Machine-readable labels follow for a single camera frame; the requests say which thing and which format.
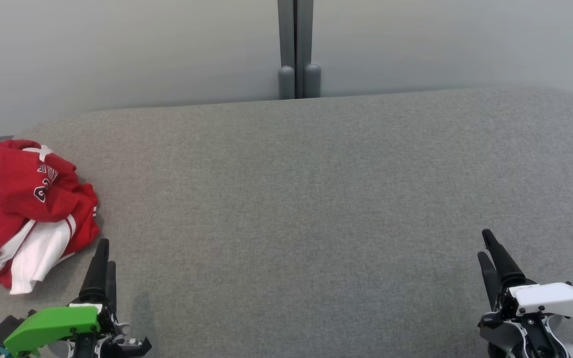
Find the robotic arm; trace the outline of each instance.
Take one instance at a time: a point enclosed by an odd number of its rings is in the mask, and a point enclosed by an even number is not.
[[[100,239],[77,299],[0,323],[0,358],[38,357],[45,345],[60,358],[144,356],[152,348],[149,340],[128,340],[123,331],[128,324],[116,319],[116,263],[108,259],[109,240]],[[55,342],[65,352],[58,352]]]
[[[491,308],[478,326],[490,358],[573,358],[573,345],[553,333],[562,317],[573,318],[572,284],[526,278],[489,229],[482,235],[494,261],[477,255]]]

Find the gray table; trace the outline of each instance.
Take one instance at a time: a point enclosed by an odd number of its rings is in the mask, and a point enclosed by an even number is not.
[[[476,252],[573,282],[573,93],[104,111],[21,134],[78,165],[156,357],[478,358]],[[89,248],[0,320],[73,299]],[[573,343],[573,324],[560,336]]]

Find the red and white jersey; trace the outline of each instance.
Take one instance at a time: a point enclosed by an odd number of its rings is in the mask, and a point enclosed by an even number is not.
[[[98,235],[97,197],[77,167],[34,141],[0,143],[0,283],[27,293]]]

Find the blue connector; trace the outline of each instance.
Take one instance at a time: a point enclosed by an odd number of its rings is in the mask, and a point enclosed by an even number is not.
[[[0,348],[0,358],[13,358],[12,354],[5,348]]]

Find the red fabric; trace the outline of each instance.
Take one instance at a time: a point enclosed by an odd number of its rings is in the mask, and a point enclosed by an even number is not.
[[[86,247],[98,235],[93,187],[79,183],[75,165],[46,150],[28,140],[0,143],[0,248],[28,220],[59,222],[72,215],[77,229],[64,256]],[[0,283],[6,288],[10,288],[11,261],[0,271]]]

